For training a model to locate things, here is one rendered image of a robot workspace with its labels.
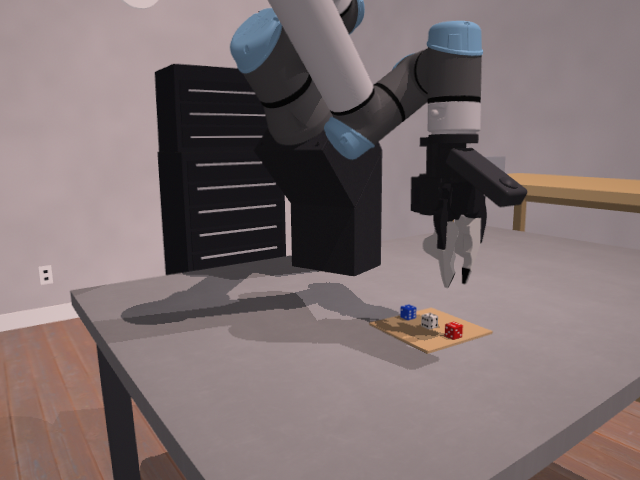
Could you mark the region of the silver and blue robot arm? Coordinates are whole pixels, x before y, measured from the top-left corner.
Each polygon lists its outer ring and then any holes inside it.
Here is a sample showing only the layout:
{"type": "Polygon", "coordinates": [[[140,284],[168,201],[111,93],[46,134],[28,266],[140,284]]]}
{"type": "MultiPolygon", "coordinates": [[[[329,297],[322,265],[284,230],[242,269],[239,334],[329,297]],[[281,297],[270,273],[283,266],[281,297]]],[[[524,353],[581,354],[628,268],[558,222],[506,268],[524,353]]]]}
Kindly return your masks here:
{"type": "MultiPolygon", "coordinates": [[[[272,8],[236,30],[230,52],[279,144],[300,144],[324,130],[342,156],[357,159],[426,103],[432,135],[480,131],[477,24],[433,25],[427,49],[405,56],[372,85],[349,36],[364,18],[363,0],[268,2],[272,8]]],[[[520,205],[527,195],[473,148],[452,148],[446,164],[499,207],[520,205]]]]}

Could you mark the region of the blue die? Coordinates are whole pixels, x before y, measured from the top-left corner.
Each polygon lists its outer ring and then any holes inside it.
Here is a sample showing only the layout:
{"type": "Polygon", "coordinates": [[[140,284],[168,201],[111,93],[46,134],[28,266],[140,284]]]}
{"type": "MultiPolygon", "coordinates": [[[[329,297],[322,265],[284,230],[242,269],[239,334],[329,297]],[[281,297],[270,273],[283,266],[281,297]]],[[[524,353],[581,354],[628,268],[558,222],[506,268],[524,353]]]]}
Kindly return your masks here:
{"type": "Polygon", "coordinates": [[[412,305],[404,305],[400,308],[400,317],[406,320],[416,318],[416,307],[412,305]]]}

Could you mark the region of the orange mat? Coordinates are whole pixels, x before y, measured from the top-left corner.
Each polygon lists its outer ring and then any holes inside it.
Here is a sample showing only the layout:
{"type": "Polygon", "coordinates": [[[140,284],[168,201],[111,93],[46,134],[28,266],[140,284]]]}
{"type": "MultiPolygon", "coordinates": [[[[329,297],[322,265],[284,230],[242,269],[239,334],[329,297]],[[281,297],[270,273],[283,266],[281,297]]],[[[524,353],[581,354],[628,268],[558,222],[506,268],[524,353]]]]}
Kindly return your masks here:
{"type": "Polygon", "coordinates": [[[434,308],[416,311],[411,320],[399,316],[369,323],[370,326],[427,354],[493,334],[493,331],[441,312],[434,308]],[[427,329],[421,326],[421,315],[431,312],[438,315],[438,327],[427,329]],[[463,325],[462,337],[450,339],[445,336],[445,324],[457,322],[463,325]]]}

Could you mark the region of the white die with black pips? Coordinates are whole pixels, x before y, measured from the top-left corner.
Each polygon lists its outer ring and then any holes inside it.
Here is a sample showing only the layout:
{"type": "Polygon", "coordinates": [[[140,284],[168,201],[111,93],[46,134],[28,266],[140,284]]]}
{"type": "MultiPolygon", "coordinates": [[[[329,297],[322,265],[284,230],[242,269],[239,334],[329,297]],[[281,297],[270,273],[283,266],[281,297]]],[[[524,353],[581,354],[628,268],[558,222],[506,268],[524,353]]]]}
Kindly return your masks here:
{"type": "Polygon", "coordinates": [[[432,313],[423,314],[421,317],[421,326],[427,329],[438,327],[438,316],[432,313]]]}

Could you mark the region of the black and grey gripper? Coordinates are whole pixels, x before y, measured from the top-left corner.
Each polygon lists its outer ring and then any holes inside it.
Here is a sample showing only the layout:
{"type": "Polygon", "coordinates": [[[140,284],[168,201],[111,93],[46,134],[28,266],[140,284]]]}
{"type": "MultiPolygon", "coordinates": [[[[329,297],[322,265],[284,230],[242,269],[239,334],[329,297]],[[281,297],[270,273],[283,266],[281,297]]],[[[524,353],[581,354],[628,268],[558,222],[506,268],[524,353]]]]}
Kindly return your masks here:
{"type": "Polygon", "coordinates": [[[428,216],[434,212],[436,231],[424,239],[423,249],[439,260],[445,288],[449,288],[456,273],[455,253],[464,258],[462,284],[467,284],[486,227],[486,196],[446,164],[452,148],[466,148],[466,143],[478,143],[478,135],[433,134],[420,137],[420,146],[427,146],[426,174],[411,177],[411,211],[428,216]]]}

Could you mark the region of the red die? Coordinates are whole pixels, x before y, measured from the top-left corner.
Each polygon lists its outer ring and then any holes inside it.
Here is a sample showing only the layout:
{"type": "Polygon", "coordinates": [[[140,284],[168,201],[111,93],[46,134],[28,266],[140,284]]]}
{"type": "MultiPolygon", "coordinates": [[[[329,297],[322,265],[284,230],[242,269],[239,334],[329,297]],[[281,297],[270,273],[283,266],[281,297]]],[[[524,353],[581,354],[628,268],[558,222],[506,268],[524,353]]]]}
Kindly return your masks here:
{"type": "Polygon", "coordinates": [[[445,336],[450,339],[458,339],[462,337],[463,325],[456,322],[445,324],[445,336]]]}

